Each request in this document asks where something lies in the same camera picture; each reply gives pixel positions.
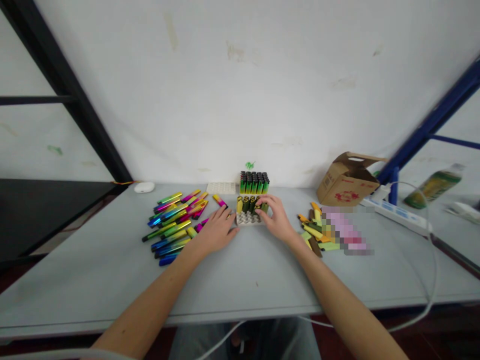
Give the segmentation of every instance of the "blue metal rack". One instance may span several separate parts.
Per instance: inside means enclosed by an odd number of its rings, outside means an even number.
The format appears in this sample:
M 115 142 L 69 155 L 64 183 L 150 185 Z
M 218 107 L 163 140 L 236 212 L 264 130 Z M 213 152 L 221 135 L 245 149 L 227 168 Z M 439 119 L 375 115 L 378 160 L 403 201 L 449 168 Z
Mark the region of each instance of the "blue metal rack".
M 400 170 L 419 152 L 429 140 L 438 140 L 480 150 L 480 143 L 436 135 L 437 131 L 460 109 L 480 88 L 480 57 L 463 73 L 456 84 L 428 114 L 421 125 L 398 149 L 378 175 L 382 184 L 396 182 Z M 397 204 L 398 184 L 391 187 L 388 201 Z

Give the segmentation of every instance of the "hand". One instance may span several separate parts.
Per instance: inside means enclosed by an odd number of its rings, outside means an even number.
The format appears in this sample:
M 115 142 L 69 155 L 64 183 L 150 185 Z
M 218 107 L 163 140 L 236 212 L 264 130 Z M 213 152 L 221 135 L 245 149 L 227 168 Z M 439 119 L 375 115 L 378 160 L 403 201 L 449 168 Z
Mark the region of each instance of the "hand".
M 272 212 L 272 217 L 269 217 L 262 210 L 255 210 L 255 212 L 260 215 L 263 222 L 266 224 L 266 228 L 275 236 L 284 243 L 288 244 L 289 242 L 297 239 L 299 235 L 294 230 L 290 224 L 287 214 L 285 213 L 284 205 L 282 200 L 279 197 L 265 194 L 260 195 L 260 199 L 256 202 L 257 205 L 267 203 Z
M 205 250 L 206 255 L 223 249 L 240 231 L 238 227 L 230 229 L 236 215 L 235 212 L 231 214 L 231 211 L 223 205 L 210 215 L 201 232 L 185 247 L 190 244 L 196 245 L 200 249 Z

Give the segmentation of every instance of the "green bottle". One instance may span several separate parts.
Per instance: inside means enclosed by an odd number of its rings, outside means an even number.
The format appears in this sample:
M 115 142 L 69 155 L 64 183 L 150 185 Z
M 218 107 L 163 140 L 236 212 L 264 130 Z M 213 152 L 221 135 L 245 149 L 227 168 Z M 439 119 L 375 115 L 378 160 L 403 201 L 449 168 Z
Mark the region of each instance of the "green bottle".
M 457 185 L 462 180 L 462 171 L 464 169 L 464 165 L 454 163 L 449 168 L 437 171 L 430 176 L 420 186 L 420 191 L 425 195 L 428 203 L 431 203 L 444 192 Z M 427 206 L 419 191 L 413 191 L 403 202 L 415 209 L 423 209 Z

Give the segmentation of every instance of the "gray table surface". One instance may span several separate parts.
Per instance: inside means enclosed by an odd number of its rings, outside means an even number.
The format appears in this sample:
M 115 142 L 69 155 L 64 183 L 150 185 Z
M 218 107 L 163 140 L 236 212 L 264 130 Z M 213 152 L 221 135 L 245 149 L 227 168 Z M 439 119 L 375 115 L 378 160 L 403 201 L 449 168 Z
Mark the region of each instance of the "gray table surface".
M 163 268 L 141 238 L 156 201 L 206 185 L 158 185 L 148 194 L 132 187 L 0 295 L 0 340 L 94 333 L 114 319 Z M 313 189 L 270 188 L 282 198 L 298 231 Z M 211 196 L 200 220 L 216 210 Z M 236 195 L 222 198 L 233 209 Z M 423 305 L 433 284 L 430 244 L 381 215 L 360 212 L 352 220 L 373 256 L 324 252 L 323 261 L 370 309 Z M 480 300 L 480 281 L 439 252 L 436 303 Z M 301 267 L 264 226 L 243 227 L 232 243 L 208 256 L 181 292 L 168 325 L 227 322 L 321 312 Z
M 480 225 L 445 211 L 455 202 L 475 206 L 479 198 L 480 195 L 445 193 L 430 203 L 429 217 L 433 233 L 437 238 L 480 267 Z M 403 203 L 403 197 L 399 197 L 398 205 L 411 213 L 426 216 L 425 210 L 414 209 Z

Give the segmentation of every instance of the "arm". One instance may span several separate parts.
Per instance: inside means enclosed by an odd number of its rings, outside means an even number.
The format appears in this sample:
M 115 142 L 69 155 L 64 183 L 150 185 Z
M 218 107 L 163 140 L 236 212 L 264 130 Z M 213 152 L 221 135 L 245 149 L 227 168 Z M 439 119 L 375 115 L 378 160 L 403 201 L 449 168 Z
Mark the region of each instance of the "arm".
M 272 195 L 261 195 L 257 204 L 267 203 L 273 216 L 263 211 L 268 230 L 283 241 L 305 271 L 325 314 L 338 335 L 357 359 L 407 359 L 393 337 L 365 305 L 311 251 L 295 232 L 285 214 L 282 201 Z
M 168 268 L 127 307 L 98 338 L 92 348 L 143 359 L 162 328 L 180 291 L 197 266 L 210 253 L 224 248 L 238 233 L 230 230 L 235 213 L 222 206 Z

